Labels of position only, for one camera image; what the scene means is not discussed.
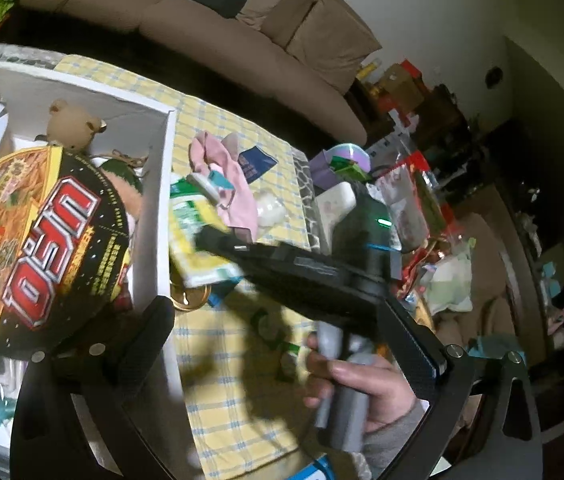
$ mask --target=gray sleeve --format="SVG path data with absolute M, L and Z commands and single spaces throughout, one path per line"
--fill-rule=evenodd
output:
M 381 430 L 366 435 L 362 453 L 374 479 L 380 476 L 380 473 L 386 469 L 386 466 L 406 444 L 422 416 L 424 416 L 424 408 L 417 400 L 412 410 L 402 418 Z

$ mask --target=dark floor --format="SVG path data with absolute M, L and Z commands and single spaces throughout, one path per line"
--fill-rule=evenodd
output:
M 0 43 L 79 54 L 115 64 L 251 120 L 309 158 L 336 144 L 317 126 L 273 99 L 243 89 L 139 35 L 116 34 L 65 16 L 15 9 L 0 31 Z

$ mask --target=brown cardboard box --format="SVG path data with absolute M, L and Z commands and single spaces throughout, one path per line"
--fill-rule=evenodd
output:
M 422 92 L 402 65 L 391 65 L 380 79 L 380 85 L 389 92 L 405 114 L 412 112 L 424 101 Z

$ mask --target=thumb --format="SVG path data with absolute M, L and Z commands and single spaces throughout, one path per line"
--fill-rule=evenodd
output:
M 329 371 L 339 384 L 372 396 L 387 395 L 402 380 L 402 377 L 392 370 L 345 361 L 330 361 Z

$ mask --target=yellow plaid tablecloth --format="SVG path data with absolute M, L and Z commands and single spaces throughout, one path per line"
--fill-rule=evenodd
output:
M 284 200 L 287 218 L 263 240 L 284 240 L 309 248 L 291 147 L 248 120 L 119 67 L 81 56 L 66 56 L 59 72 L 136 92 L 179 110 L 172 168 L 190 173 L 188 145 L 201 131 L 219 138 L 239 135 L 240 150 L 258 145 L 278 164 L 251 184 Z M 223 306 L 209 305 L 176 320 L 179 371 L 191 431 L 207 478 L 233 478 L 297 448 L 308 414 L 297 385 L 276 379 L 279 350 L 256 335 L 252 317 L 268 319 L 301 345 L 312 322 L 262 297 L 242 281 Z

